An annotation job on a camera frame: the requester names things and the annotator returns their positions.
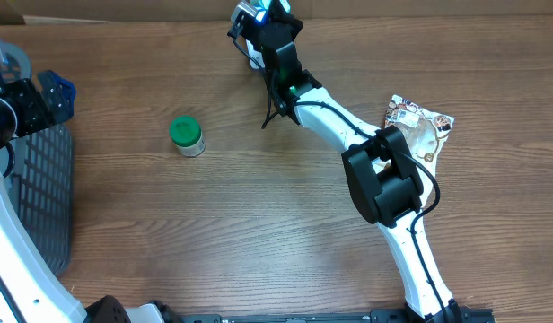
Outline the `beige snack pouch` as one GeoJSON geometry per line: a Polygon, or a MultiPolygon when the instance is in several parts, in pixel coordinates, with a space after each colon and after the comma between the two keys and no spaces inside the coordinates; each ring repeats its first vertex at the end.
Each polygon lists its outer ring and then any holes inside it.
{"type": "Polygon", "coordinates": [[[423,108],[393,94],[383,127],[395,126],[404,135],[411,156],[436,177],[436,165],[454,124],[454,117],[423,108]]]}

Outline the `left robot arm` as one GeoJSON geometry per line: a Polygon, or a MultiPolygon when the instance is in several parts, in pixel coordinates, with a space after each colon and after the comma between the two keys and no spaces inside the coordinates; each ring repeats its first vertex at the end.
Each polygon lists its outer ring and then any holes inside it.
{"type": "Polygon", "coordinates": [[[69,253],[75,145],[62,126],[75,95],[0,41],[0,322],[176,322],[160,301],[127,309],[107,295],[83,306],[55,275],[69,253]]]}

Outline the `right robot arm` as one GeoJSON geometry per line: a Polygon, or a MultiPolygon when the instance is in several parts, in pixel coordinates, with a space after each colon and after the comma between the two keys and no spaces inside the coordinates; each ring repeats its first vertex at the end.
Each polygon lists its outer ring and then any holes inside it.
{"type": "Polygon", "coordinates": [[[382,231],[397,264],[407,320],[461,321],[425,232],[424,218],[441,197],[433,172],[412,156],[397,127],[378,128],[357,118],[302,67],[294,41],[303,24],[286,2],[241,1],[231,20],[229,37],[250,43],[246,57],[264,79],[266,120],[289,117],[340,152],[355,208],[382,231]]]}

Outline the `green lid container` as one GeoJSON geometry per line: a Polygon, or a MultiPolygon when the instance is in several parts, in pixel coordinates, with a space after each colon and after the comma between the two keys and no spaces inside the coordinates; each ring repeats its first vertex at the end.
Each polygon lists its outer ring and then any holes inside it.
{"type": "Polygon", "coordinates": [[[169,128],[170,138],[185,157],[197,157],[206,149],[206,139],[199,123],[191,116],[175,118],[169,128]]]}

